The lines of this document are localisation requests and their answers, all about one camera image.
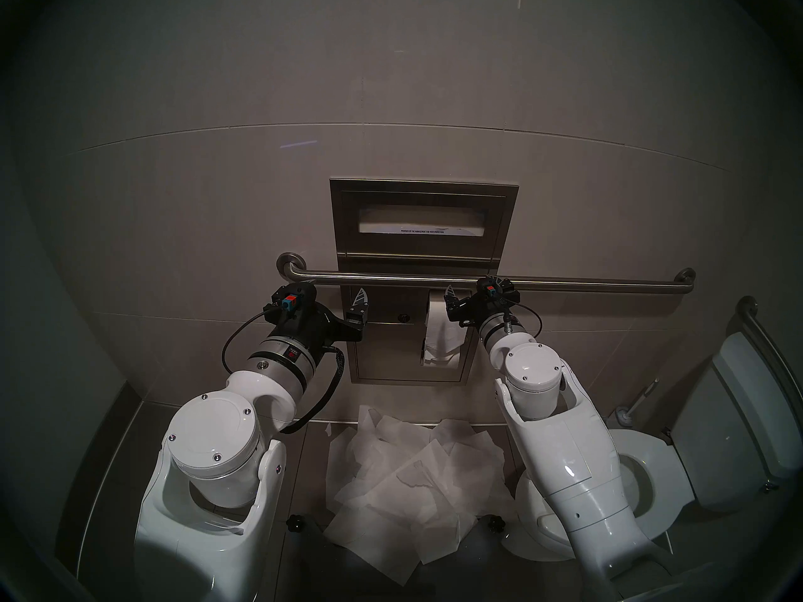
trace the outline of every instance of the stainless steel grab bar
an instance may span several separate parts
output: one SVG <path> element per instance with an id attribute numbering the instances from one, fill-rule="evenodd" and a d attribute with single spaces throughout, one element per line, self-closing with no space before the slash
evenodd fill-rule
<path id="1" fill-rule="evenodd" d="M 473 289 L 476 276 L 430 276 L 420 274 L 361 274 L 351 271 L 308 270 L 300 255 L 285 252 L 276 260 L 280 275 L 291 283 L 312 280 L 320 285 L 364 285 L 366 287 L 425 287 Z M 644 293 L 674 295 L 694 290 L 696 274 L 691 267 L 680 271 L 671 282 L 652 280 L 604 280 L 596 278 L 525 278 L 506 276 L 519 291 L 585 291 L 594 293 Z"/>
<path id="2" fill-rule="evenodd" d="M 764 327 L 758 322 L 758 302 L 751 295 L 746 295 L 737 303 L 737 315 L 747 326 L 744 333 L 753 343 L 764 361 L 769 366 L 770 371 L 780 385 L 797 419 L 800 430 L 803 431 L 803 390 L 800 389 L 800 382 L 797 381 L 792 367 L 786 361 L 784 355 L 773 341 Z"/>

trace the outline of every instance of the stainless steel panel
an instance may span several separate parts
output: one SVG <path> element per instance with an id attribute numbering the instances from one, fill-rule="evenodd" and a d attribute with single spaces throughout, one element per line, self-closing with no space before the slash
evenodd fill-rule
<path id="1" fill-rule="evenodd" d="M 332 179 L 332 212 L 340 271 L 414 273 L 473 278 L 494 274 L 518 188 L 515 185 Z M 426 208 L 428 219 L 438 208 L 444 219 L 455 209 L 480 212 L 482 236 L 361 233 L 360 210 L 404 206 Z M 342 286 L 344 305 L 359 286 Z M 471 331 L 456 367 L 422 363 L 429 287 L 368 286 L 369 325 L 364 339 L 348 346 L 353 382 L 367 384 L 465 383 L 477 344 Z"/>

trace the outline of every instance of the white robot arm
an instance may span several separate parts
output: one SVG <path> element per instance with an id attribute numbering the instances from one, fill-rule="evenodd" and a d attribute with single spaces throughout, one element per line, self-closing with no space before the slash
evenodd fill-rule
<path id="1" fill-rule="evenodd" d="M 676 573 L 669 553 L 638 527 L 625 498 L 614 442 L 571 368 L 511 315 L 509 280 L 481 278 L 477 292 L 446 293 L 451 321 L 474 326 L 503 378 L 496 397 L 529 478 L 560 519 L 584 575 L 584 599 L 616 600 L 612 579 L 645 561 Z M 567 410 L 555 415 L 558 395 Z"/>
<path id="2" fill-rule="evenodd" d="M 316 302 L 311 283 L 280 287 L 251 319 L 264 315 L 276 327 L 245 369 L 229 371 L 223 390 L 199 395 L 176 412 L 136 525 L 134 564 L 143 599 L 254 599 L 285 472 L 284 444 L 273 437 L 300 429 L 324 407 L 345 365 L 332 344 L 361 340 L 367 313 L 364 291 L 339 319 Z M 223 348 L 227 370 L 226 347 L 251 321 Z M 337 355 L 337 372 L 324 396 L 294 423 L 296 405 L 327 352 Z M 248 516 L 240 523 L 202 509 L 190 484 L 216 506 L 253 503 Z"/>

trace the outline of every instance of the paper on floor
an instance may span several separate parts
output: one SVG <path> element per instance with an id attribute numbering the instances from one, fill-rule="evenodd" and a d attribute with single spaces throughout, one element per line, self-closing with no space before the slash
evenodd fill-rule
<path id="1" fill-rule="evenodd" d="M 485 514 L 516 517 L 504 452 L 464 420 L 429 430 L 360 406 L 329 447 L 324 534 L 399 584 L 418 561 L 455 552 Z"/>

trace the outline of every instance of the toilet paper roll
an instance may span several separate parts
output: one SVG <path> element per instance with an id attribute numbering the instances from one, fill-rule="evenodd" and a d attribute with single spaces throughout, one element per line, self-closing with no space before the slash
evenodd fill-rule
<path id="1" fill-rule="evenodd" d="M 430 306 L 426 314 L 423 364 L 457 366 L 460 346 L 466 341 L 466 328 L 446 316 L 443 291 L 430 291 Z"/>

